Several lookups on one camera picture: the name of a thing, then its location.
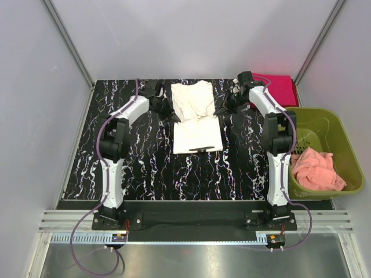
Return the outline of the white t shirt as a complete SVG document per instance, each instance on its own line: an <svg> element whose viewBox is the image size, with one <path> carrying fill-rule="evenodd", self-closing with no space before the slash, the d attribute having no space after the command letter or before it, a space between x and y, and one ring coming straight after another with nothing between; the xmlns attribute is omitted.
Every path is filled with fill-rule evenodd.
<svg viewBox="0 0 371 278"><path fill-rule="evenodd" d="M193 85L171 85L172 103L180 121L173 128L175 155L223 150L219 119L214 115L213 86L199 81Z"/></svg>

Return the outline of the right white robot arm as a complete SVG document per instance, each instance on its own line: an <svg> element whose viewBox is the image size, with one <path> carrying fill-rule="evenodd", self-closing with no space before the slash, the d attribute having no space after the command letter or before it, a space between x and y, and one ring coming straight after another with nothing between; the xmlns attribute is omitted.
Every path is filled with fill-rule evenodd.
<svg viewBox="0 0 371 278"><path fill-rule="evenodd" d="M267 204L256 225L274 230L290 222L288 179L296 144L296 114L273 98L268 91L270 84L267 78L253 76L250 71L241 72L214 115L235 114L240 106L251 103L264 117L262 146L268 158L269 186Z"/></svg>

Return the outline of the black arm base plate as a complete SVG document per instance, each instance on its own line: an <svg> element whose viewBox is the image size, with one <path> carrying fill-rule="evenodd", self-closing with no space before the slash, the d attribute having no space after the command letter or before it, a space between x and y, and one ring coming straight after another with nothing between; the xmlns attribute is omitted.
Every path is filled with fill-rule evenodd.
<svg viewBox="0 0 371 278"><path fill-rule="evenodd" d="M142 235L185 234L213 237L241 236L246 232L291 232L297 230L296 219L281 228L256 225L266 207L265 201L125 201L128 224L113 228L93 216L92 229L111 233L138 232Z"/></svg>

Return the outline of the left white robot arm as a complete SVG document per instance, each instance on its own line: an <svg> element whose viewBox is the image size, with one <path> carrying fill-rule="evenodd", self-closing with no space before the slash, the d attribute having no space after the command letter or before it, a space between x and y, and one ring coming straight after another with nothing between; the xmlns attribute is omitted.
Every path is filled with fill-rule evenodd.
<svg viewBox="0 0 371 278"><path fill-rule="evenodd" d="M131 125L148 111L158 114L160 120L180 122L163 87L161 79L149 82L143 89L137 87L135 95L126 104L107 116L99 117L96 152L103 175L103 195L94 215L112 229L129 223L123 209L122 165L130 150Z"/></svg>

